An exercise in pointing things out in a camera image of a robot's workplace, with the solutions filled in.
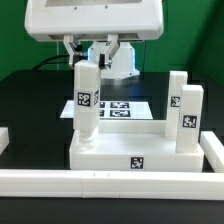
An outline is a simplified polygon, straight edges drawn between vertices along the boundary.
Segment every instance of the green background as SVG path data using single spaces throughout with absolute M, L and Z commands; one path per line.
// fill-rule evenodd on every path
M 56 43 L 38 43 L 27 35 L 26 2 L 0 1 L 0 80 L 57 54 Z M 163 7 L 165 32 L 159 40 L 146 42 L 144 66 L 144 43 L 133 44 L 137 68 L 198 72 L 224 85 L 224 1 L 166 0 Z M 56 69 L 56 66 L 44 68 Z

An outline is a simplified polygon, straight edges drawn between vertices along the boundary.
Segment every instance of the white cuboid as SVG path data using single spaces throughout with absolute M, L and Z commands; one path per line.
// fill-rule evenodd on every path
M 78 132 L 70 147 L 72 170 L 201 172 L 204 152 L 175 153 L 165 136 L 166 121 L 101 120 L 94 148 L 81 149 Z

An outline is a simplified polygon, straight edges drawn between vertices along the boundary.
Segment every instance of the black table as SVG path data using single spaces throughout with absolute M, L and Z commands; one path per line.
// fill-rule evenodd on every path
M 148 101 L 154 119 L 166 118 L 168 73 L 146 73 L 139 82 L 104 86 L 101 100 Z M 18 71 L 0 82 L 0 127 L 10 145 L 2 169 L 69 169 L 72 119 L 60 119 L 73 99 L 72 72 Z M 224 88 L 191 74 L 203 86 L 201 130 L 224 143 Z M 204 171 L 210 172 L 207 162 Z M 222 223 L 224 202 L 132 199 L 0 198 L 0 223 Z

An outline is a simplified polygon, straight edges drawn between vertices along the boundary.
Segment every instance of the black surface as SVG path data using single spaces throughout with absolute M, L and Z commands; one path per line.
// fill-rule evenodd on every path
M 150 73 L 123 87 L 103 87 L 101 100 L 148 101 L 154 119 L 165 119 L 167 73 Z M 189 81 L 205 90 L 201 129 L 224 143 L 224 90 L 205 76 Z M 10 145 L 0 168 L 68 169 L 72 120 L 60 119 L 73 98 L 72 72 L 20 71 L 0 82 L 0 127 Z M 211 171 L 205 162 L 205 171 Z M 223 223 L 224 202 L 184 200 L 0 198 L 0 223 Z

